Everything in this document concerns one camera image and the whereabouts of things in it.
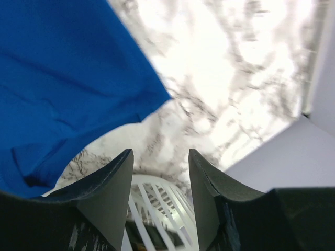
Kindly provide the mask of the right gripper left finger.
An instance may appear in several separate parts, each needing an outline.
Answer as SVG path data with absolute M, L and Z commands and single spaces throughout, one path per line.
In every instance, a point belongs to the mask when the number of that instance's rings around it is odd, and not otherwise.
M 1 250 L 120 250 L 133 151 L 46 197 L 1 193 Z

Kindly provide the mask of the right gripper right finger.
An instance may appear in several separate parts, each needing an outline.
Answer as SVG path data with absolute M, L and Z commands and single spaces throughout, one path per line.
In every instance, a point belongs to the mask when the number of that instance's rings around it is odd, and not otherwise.
M 334 250 L 334 189 L 250 188 L 191 149 L 200 250 Z

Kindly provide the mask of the blue printed t shirt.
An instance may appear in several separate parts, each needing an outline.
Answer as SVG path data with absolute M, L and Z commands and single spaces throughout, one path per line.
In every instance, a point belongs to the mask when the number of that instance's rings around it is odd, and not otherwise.
M 107 1 L 1 1 L 1 191 L 48 192 L 88 144 L 168 100 Z

